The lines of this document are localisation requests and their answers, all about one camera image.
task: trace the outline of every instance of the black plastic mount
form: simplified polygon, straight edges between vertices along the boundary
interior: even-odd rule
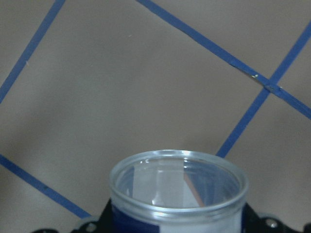
[[[295,231],[275,218],[260,218],[256,212],[246,204],[243,210],[242,233],[302,233]],[[98,221],[87,222],[71,233],[113,233],[111,200],[107,203]],[[33,233],[58,233],[52,229],[42,229]],[[303,233],[311,233],[311,223],[305,225]]]

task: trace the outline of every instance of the blue label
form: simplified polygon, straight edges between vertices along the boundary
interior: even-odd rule
[[[112,205],[113,233],[160,233],[159,226],[130,217]]]

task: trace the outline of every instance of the blue painter's tape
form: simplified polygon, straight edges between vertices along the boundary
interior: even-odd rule
[[[273,92],[276,96],[282,98],[285,100],[289,105],[294,107],[296,110],[298,110],[300,113],[304,114],[306,117],[311,119],[311,109],[304,105],[302,102],[297,100],[295,97],[291,96],[289,93],[287,93],[285,90],[280,88],[276,85],[276,83],[282,78],[284,73],[287,71],[287,69],[290,67],[290,65],[293,63],[295,58],[298,56],[298,54],[301,52],[301,50],[304,48],[306,43],[311,37],[311,22],[307,25],[301,36],[298,38],[297,42],[294,44],[292,49],[289,51],[287,56],[284,58],[280,66],[276,69],[276,71],[273,73],[271,78],[268,80],[264,80],[264,87],[260,94],[256,97],[252,105],[249,107],[249,109],[246,111],[242,119],[239,121],[237,126],[233,129],[229,137],[226,139],[224,144],[220,147],[220,149],[217,152],[217,155],[224,158],[228,152],[231,150],[235,142],[239,139],[240,135],[243,133],[246,126],[249,124],[249,122],[252,120],[260,106],[265,102],[267,97],[269,96],[269,92]]]
[[[9,171],[23,179],[25,182],[30,184],[32,187],[39,190],[41,193],[46,195],[47,197],[51,198],[53,201],[57,202],[61,206],[65,207],[70,212],[74,213],[80,218],[89,217],[90,214],[81,209],[79,206],[68,200],[67,198],[63,197],[55,190],[51,189],[50,187],[46,186],[44,183],[36,179],[34,176],[30,175],[25,170],[21,169],[19,166],[12,163],[10,160],[5,158],[3,155],[0,154],[0,164],[7,168]]]
[[[243,133],[243,131],[245,130],[247,125],[253,119],[254,115],[257,113],[259,108],[265,102],[265,100],[267,99],[269,94],[270,94],[270,92],[267,89],[262,89],[262,91],[259,93],[259,95],[255,98],[254,102],[247,109],[246,113],[241,118],[241,120],[239,121],[237,126],[233,129],[233,131],[231,132],[229,137],[226,139],[226,141],[220,147],[220,149],[216,153],[217,156],[225,158],[225,156],[228,154],[228,152],[231,150],[233,145],[239,139],[240,135]]]
[[[283,77],[283,75],[288,70],[290,65],[294,62],[298,54],[304,48],[310,37],[311,37],[311,21],[306,26],[305,30],[300,35],[300,37],[298,38],[294,46],[291,48],[289,53],[286,55],[285,59],[282,61],[282,63],[279,65],[279,67],[271,76],[270,81],[272,83],[277,83]]]
[[[280,66],[277,68],[277,70],[269,80],[242,61],[240,61],[239,59],[237,59],[236,57],[234,57],[233,55],[231,55],[230,53],[228,53],[227,51],[225,51],[224,49],[222,49],[221,47],[219,47],[218,45],[216,45],[211,40],[204,37],[195,29],[191,28],[181,20],[177,19],[175,16],[171,15],[169,12],[162,9],[160,6],[153,3],[152,1],[137,1],[172,26],[176,27],[177,29],[190,36],[193,40],[202,45],[204,48],[208,49],[210,52],[214,53],[216,56],[223,59],[233,67],[255,78],[259,83],[263,85],[264,89],[256,97],[252,105],[246,111],[245,115],[239,121],[238,125],[234,128],[227,140],[217,152],[218,156],[225,157],[227,155],[227,153],[238,140],[248,123],[252,120],[258,109],[265,102],[270,92],[285,100],[293,108],[297,109],[299,112],[311,119],[311,109],[276,84],[309,40],[311,36],[311,22],[308,24],[293,48],[290,50],[290,52],[287,54],[283,62],[280,64]]]
[[[5,96],[11,89],[12,85],[14,84],[15,80],[24,69],[26,62],[30,59],[31,55],[33,54],[34,50],[37,48],[38,44],[42,40],[43,36],[47,32],[48,28],[52,24],[53,20],[55,19],[57,13],[62,8],[65,0],[55,0],[53,6],[50,8],[49,12],[43,19],[42,23],[40,24],[38,30],[35,32],[34,36],[32,37],[31,41],[27,45],[26,49],[14,65],[13,69],[11,70],[9,76],[5,79],[2,86],[0,87],[0,103],[4,100]]]

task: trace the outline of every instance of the floor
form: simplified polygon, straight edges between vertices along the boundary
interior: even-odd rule
[[[311,1],[153,3],[1,1],[0,232],[70,232],[158,149],[226,156],[255,210],[311,222]]]

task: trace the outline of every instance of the clear plastic cup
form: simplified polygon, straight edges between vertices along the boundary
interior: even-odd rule
[[[186,150],[130,156],[110,172],[115,232],[241,233],[248,179],[220,157]]]

